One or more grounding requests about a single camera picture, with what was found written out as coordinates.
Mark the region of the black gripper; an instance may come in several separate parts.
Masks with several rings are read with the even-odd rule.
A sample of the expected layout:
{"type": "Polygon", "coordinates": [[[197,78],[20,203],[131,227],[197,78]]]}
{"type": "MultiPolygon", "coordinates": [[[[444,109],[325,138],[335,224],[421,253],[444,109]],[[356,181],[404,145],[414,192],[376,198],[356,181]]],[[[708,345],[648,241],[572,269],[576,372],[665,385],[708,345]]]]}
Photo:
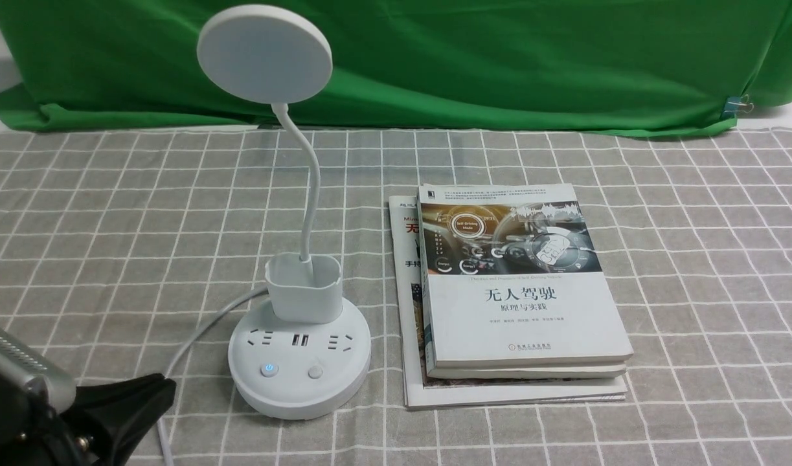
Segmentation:
{"type": "Polygon", "coordinates": [[[176,388],[161,373],[79,386],[45,364],[0,364],[0,465],[124,465],[176,388]]]}

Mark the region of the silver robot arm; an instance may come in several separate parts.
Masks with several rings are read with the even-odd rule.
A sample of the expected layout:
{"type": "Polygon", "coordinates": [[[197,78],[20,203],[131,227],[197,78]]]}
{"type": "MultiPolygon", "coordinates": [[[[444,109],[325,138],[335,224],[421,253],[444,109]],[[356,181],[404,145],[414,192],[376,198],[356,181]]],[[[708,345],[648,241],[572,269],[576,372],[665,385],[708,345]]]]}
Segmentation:
{"type": "Polygon", "coordinates": [[[124,465],[176,387],[160,373],[79,386],[0,327],[0,465],[124,465]]]}

